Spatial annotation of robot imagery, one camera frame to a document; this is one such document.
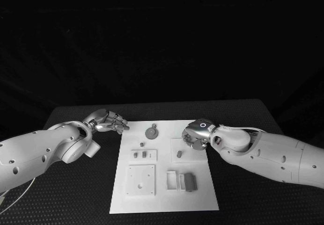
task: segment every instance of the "black background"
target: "black background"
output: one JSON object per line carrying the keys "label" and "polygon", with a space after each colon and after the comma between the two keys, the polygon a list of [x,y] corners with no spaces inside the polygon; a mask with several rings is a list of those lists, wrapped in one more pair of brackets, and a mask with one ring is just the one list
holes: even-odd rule
{"label": "black background", "polygon": [[42,129],[58,106],[258,98],[286,135],[310,141],[324,124],[320,8],[0,8],[0,139]]}

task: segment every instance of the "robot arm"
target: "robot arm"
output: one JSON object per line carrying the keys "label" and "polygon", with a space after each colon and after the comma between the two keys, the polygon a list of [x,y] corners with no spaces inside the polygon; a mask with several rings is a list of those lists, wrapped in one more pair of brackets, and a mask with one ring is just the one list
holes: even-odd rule
{"label": "robot arm", "polygon": [[186,127],[183,140],[196,150],[211,143],[227,162],[276,181],[324,188],[324,149],[294,138],[201,119]]}
{"label": "robot arm", "polygon": [[52,163],[73,163],[81,155],[93,157],[100,145],[93,134],[129,130],[127,120],[106,109],[84,122],[71,121],[0,142],[0,193],[42,175]]}

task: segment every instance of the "textured table surface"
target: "textured table surface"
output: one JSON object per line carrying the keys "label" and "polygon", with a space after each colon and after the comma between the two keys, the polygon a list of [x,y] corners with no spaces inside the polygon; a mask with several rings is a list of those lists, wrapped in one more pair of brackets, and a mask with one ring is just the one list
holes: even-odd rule
{"label": "textured table surface", "polygon": [[[228,126],[283,134],[258,99],[58,107],[45,129],[64,121],[83,120],[101,108],[130,121],[206,118]],[[101,145],[94,158],[84,155],[74,163],[57,162],[49,167],[24,198],[0,215],[0,224],[324,224],[324,190],[255,175],[228,164],[211,146],[209,168],[221,211],[110,214],[121,136],[113,131],[97,132],[94,140]],[[9,192],[0,210],[28,186],[29,182]]]}

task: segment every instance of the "cable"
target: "cable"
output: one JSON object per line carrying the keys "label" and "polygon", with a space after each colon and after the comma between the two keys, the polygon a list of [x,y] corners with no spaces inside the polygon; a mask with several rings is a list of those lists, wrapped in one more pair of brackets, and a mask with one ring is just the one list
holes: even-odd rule
{"label": "cable", "polygon": [[228,126],[225,126],[222,124],[219,124],[219,125],[221,125],[221,127],[229,128],[229,129],[250,129],[250,130],[257,130],[257,131],[261,131],[261,132],[265,132],[267,133],[267,131],[264,131],[264,130],[261,130],[258,128],[254,128],[254,127],[228,127]]}
{"label": "cable", "polygon": [[11,190],[5,191],[5,193],[3,193],[2,196],[0,196],[0,198],[8,194],[9,191],[11,191]]}
{"label": "cable", "polygon": [[32,186],[32,184],[34,184],[34,182],[35,182],[35,179],[32,180],[32,183],[31,183],[28,189],[25,190],[24,194],[21,195],[21,197],[18,198],[18,200],[13,202],[13,204],[6,208],[6,210],[5,210],[3,212],[0,212],[0,215],[9,210],[9,208],[11,208],[11,207],[16,204],[16,202],[21,200],[21,198],[24,197],[25,193],[28,192],[28,190],[29,190],[29,188],[31,188],[31,186]]}

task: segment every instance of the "dark table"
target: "dark table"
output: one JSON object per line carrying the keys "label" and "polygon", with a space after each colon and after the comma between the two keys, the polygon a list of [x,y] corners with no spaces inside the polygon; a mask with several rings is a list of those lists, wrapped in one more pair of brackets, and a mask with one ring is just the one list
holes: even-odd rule
{"label": "dark table", "polygon": [[[235,127],[283,134],[258,99],[58,107],[45,129],[81,121],[107,108],[127,120],[211,119]],[[0,224],[157,225],[157,224],[324,224],[324,190],[280,183],[228,164],[209,146],[208,158],[221,211],[110,214],[121,136],[97,132],[101,150],[71,164],[57,162],[39,176],[24,198],[0,216]],[[2,209],[18,199],[29,182],[15,188]]]}

